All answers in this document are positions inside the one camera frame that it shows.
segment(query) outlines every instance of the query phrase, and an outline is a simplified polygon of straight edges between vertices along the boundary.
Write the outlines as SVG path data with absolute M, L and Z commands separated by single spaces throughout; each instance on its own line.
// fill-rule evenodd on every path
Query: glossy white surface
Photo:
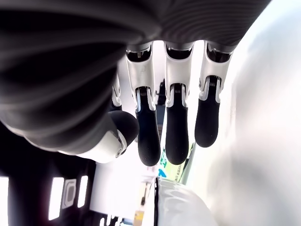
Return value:
M 188 99 L 189 95 L 189 87 L 190 87 L 190 77 L 191 77 L 191 62 L 193 56 L 193 47 L 191 50 L 191 54 L 188 58 L 177 60 L 171 58 L 166 48 L 165 50 L 165 88 L 166 88 L 166 105 L 168 107 L 173 106 L 173 102 L 171 104 L 171 85 L 175 83 L 184 84 L 186 87 L 185 92 L 185 100 Z
M 153 226 L 154 185 L 150 189 L 142 226 Z M 217 226 L 205 203 L 185 185 L 158 178 L 158 226 Z
M 300 0 L 272 1 L 234 51 L 188 180 L 221 226 L 301 225 L 300 52 Z
M 220 89 L 220 92 L 221 92 L 224 87 L 224 83 L 226 81 L 227 71 L 228 71 L 229 64 L 231 62 L 232 55 L 230 56 L 229 60 L 224 63 L 214 62 L 214 61 L 210 60 L 210 58 L 207 54 L 207 45 L 208 45 L 208 43 L 205 42 L 202 69 L 201 69 L 201 75 L 200 75 L 200 82 L 201 82 L 200 90 L 201 90 L 201 92 L 204 91 L 206 78 L 208 76 L 214 74 L 215 76 L 218 76 L 219 78 L 221 78 L 221 81 L 222 81 L 221 89 Z
M 8 226 L 8 183 L 9 178 L 0 177 L 0 225 Z

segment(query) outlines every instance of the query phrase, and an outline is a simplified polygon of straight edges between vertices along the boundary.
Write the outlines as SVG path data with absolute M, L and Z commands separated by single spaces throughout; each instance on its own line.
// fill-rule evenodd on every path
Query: white wall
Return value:
M 219 225 L 301 225 L 301 1 L 274 0 L 233 55 L 219 136 L 188 186 Z

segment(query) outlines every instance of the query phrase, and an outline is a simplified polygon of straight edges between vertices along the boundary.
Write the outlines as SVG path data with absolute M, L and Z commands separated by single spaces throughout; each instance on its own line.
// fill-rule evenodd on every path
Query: black fingertip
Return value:
M 198 100 L 198 114 L 194 136 L 201 147 L 210 147 L 218 135 L 220 103 L 209 98 L 205 101 Z
M 142 163 L 154 166 L 158 163 L 161 154 L 160 139 L 157 126 L 157 111 L 143 106 L 136 113 L 139 122 L 138 151 Z

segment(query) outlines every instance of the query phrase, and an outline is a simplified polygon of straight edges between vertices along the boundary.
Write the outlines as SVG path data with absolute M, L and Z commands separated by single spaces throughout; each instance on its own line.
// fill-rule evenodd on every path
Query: black fingertip pad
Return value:
M 198 114 L 194 136 L 197 144 L 201 147 L 210 147 L 216 140 L 218 134 L 220 103 L 215 98 L 208 97 L 207 100 L 198 100 Z
M 113 111 L 108 114 L 112 118 L 116 128 L 122 133 L 127 141 L 127 146 L 129 146 L 139 133 L 137 119 L 130 113 L 123 111 Z
M 182 105 L 182 101 L 176 101 L 175 98 L 174 105 L 166 109 L 166 157 L 173 165 L 179 165 L 186 160 L 189 150 L 187 126 L 188 108 Z
M 157 126 L 157 111 L 142 105 L 136 113 L 139 122 L 138 152 L 142 163 L 154 166 L 158 163 L 161 154 L 160 139 Z

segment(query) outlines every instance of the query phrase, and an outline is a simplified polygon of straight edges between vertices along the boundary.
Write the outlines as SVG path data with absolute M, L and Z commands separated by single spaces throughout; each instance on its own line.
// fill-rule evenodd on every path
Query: robotic hand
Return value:
M 166 155 L 180 164 L 188 152 L 193 42 L 207 40 L 195 139 L 208 147 L 231 53 L 269 2 L 0 0 L 0 120 L 43 150 L 97 162 L 119 157 L 139 133 L 141 160 L 154 165 L 160 145 L 151 42 L 164 40 Z M 125 53 L 139 123 L 126 112 L 108 113 L 110 103 L 121 108 L 116 68 Z

